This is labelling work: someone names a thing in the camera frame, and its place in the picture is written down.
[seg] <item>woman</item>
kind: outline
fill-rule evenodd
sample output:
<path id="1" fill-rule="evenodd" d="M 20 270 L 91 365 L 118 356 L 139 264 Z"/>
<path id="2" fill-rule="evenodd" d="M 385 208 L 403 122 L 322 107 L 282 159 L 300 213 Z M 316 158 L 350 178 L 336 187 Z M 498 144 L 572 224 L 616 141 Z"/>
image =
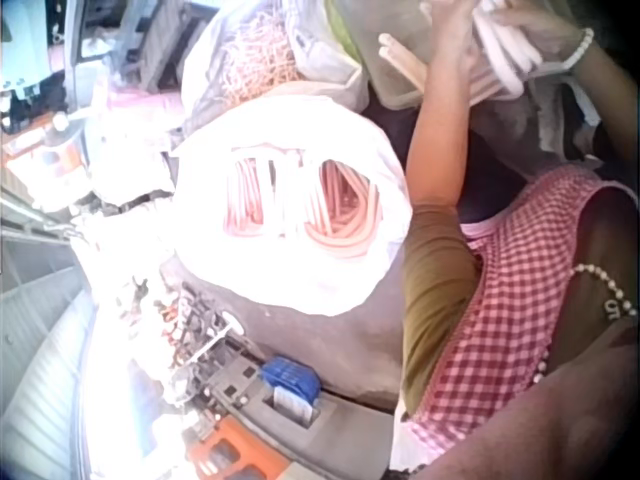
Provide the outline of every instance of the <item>woman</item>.
<path id="1" fill-rule="evenodd" d="M 461 228 L 458 211 L 469 210 L 468 198 L 507 188 L 462 195 L 475 3 L 433 2 L 434 55 L 407 163 L 414 218 L 405 250 L 402 393 L 406 418 L 434 457 L 536 384 L 549 385 L 546 376 L 612 323 L 637 319 L 638 212 L 622 185 L 563 167 L 488 222 Z M 568 58 L 583 43 L 577 27 L 511 3 L 516 8 L 495 20 L 521 27 L 547 59 Z M 635 83 L 596 44 L 572 73 L 635 176 Z M 629 389 L 620 411 L 634 398 Z"/>

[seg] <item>checkered fabric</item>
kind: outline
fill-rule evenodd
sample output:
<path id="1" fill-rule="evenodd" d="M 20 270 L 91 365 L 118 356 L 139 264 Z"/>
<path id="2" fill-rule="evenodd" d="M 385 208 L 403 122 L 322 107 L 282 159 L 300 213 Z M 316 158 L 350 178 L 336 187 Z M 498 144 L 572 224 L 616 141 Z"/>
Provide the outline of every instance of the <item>checkered fabric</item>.
<path id="1" fill-rule="evenodd" d="M 412 430 L 439 456 L 532 384 L 571 278 L 578 220 L 607 186 L 567 166 L 541 177 L 472 239 L 477 291 L 440 357 Z"/>

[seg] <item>orange object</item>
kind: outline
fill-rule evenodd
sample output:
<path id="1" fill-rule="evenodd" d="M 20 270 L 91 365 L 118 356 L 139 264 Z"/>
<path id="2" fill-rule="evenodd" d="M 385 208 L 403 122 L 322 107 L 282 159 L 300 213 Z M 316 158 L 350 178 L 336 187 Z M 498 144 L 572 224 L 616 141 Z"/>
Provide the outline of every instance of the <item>orange object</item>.
<path id="1" fill-rule="evenodd" d="M 276 480 L 291 464 L 231 415 L 188 457 L 202 480 Z"/>

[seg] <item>white plastic bag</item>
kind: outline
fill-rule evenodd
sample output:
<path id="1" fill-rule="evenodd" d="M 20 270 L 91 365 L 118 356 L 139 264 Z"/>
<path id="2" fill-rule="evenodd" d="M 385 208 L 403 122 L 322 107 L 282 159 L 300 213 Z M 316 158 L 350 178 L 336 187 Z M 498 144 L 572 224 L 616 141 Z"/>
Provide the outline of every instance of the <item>white plastic bag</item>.
<path id="1" fill-rule="evenodd" d="M 222 78 L 224 46 L 260 12 L 277 9 L 283 16 L 298 72 L 305 80 L 274 87 L 267 95 L 325 95 L 354 110 L 369 101 L 367 80 L 358 62 L 334 38 L 325 0 L 228 0 L 211 20 L 189 53 L 182 78 L 182 103 L 190 119 L 190 135 L 224 113 Z"/>
<path id="2" fill-rule="evenodd" d="M 284 237 L 236 237 L 223 228 L 231 151 L 269 144 L 332 159 L 365 176 L 382 220 L 365 256 L 338 259 Z M 338 315 L 363 303 L 389 270 L 412 210 L 404 174 L 384 132 L 326 97 L 269 96 L 234 108 L 176 151 L 176 252 L 195 275 L 256 302 Z"/>

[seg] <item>bundle of wires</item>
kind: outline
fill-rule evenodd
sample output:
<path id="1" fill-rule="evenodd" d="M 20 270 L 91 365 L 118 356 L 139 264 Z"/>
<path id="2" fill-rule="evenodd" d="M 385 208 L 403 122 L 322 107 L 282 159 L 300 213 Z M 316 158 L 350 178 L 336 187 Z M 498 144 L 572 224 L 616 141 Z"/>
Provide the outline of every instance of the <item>bundle of wires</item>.
<path id="1" fill-rule="evenodd" d="M 474 42 L 482 47 L 484 58 L 476 62 L 471 71 L 471 105 L 488 98 L 518 98 L 524 93 L 524 82 L 541 71 L 542 55 L 524 33 L 518 28 L 499 25 L 491 20 L 491 12 L 504 8 L 509 8 L 506 0 L 480 0 L 474 10 Z M 420 10 L 430 24 L 431 3 L 421 2 Z M 380 57 L 424 93 L 428 66 L 387 33 L 380 35 L 379 42 Z"/>
<path id="2" fill-rule="evenodd" d="M 305 165 L 297 151 L 243 150 L 227 177 L 225 231 L 307 242 L 337 258 L 363 256 L 382 219 L 378 189 L 332 160 Z"/>
<path id="3" fill-rule="evenodd" d="M 222 47 L 225 54 L 222 90 L 228 108 L 257 98 L 278 85 L 304 79 L 296 69 L 278 3 L 270 11 L 258 12 Z"/>

